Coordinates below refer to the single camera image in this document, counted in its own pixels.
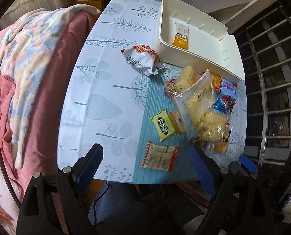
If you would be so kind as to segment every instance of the pink cloth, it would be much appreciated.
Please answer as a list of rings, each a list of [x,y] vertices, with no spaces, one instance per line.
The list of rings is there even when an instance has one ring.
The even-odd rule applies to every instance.
[[[57,139],[65,94],[79,53],[97,18],[85,11],[77,12],[47,67],[30,116],[23,168],[17,170],[24,192],[34,172],[44,175],[58,172]]]
[[[14,93],[15,84],[12,78],[1,75],[0,72],[0,146],[7,174],[12,180],[16,180],[17,176],[12,158],[12,131],[8,122],[8,110]]]

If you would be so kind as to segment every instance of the table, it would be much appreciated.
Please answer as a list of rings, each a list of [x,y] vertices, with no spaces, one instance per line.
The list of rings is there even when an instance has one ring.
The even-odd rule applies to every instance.
[[[167,65],[150,78],[125,61],[121,49],[134,44],[153,45],[160,3],[153,0],[111,0],[91,30],[78,57],[66,93],[57,146],[60,169],[73,166],[94,143],[104,157],[94,178],[125,183],[176,183],[196,180],[187,149],[187,136],[159,142],[150,117],[176,108],[163,92],[164,81],[179,74]],[[238,101],[226,158],[211,156],[220,167],[243,153],[247,104],[245,83],[238,83]],[[172,172],[141,169],[147,141],[179,146]]]

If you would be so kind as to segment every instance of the multicolored fleece blanket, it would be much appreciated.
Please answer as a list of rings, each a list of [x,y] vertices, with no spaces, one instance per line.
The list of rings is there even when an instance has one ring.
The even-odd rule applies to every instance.
[[[9,109],[16,169],[23,165],[25,135],[43,75],[65,27],[80,10],[100,14],[95,7],[84,4],[55,11],[38,9],[19,18],[0,41],[0,71],[11,76],[16,84]]]

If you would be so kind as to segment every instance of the green snack package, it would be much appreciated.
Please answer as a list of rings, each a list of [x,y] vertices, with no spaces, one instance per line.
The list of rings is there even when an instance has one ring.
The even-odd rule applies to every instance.
[[[159,134],[160,141],[168,139],[170,136],[176,134],[176,130],[173,127],[173,124],[165,110],[162,110],[157,115],[150,118],[154,123],[154,126]]]

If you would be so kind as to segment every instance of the metal screw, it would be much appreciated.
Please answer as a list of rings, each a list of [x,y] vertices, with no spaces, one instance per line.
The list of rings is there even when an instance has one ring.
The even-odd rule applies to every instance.
[[[221,169],[220,169],[220,172],[221,172],[222,174],[228,174],[228,173],[229,173],[229,170],[228,170],[227,168],[221,168]]]
[[[254,173],[254,172],[251,173],[251,177],[253,177],[254,179],[259,178],[259,176],[256,173]]]
[[[33,174],[33,177],[36,179],[38,177],[40,177],[41,173],[39,171],[36,171],[34,174]]]
[[[67,166],[63,169],[63,172],[66,174],[66,173],[69,173],[71,172],[71,167]]]

